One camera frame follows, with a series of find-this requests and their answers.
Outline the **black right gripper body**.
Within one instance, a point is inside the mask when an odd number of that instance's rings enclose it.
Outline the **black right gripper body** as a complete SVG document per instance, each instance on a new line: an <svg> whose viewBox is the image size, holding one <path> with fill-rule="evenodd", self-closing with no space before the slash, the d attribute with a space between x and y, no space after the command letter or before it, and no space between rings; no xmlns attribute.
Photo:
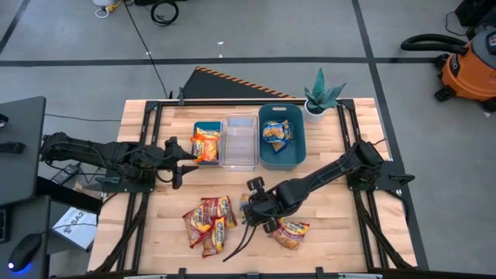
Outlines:
<svg viewBox="0 0 496 279"><path fill-rule="evenodd" d="M252 193L257 193L256 201L252 205L248 204L247 211L256 213L257 226L262 225L265 233L272 233L280 227L279 219L281 218L282 205L276 191L284 183L285 181L282 181L265 191L262 177L255 177L247 181L249 190Z"/></svg>

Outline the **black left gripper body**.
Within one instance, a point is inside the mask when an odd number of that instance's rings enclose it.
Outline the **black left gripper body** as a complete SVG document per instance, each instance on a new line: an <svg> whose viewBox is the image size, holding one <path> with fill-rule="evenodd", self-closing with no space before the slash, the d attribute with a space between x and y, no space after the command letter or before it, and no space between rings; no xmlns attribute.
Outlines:
<svg viewBox="0 0 496 279"><path fill-rule="evenodd" d="M172 136L170 139L165 141L165 160L162 163L162 169L170 171L172 173L171 183L172 188L177 190L183 182L182 175L183 171L181 167L177 165L177 162L181 159L180 146L177 142L177 137Z"/></svg>

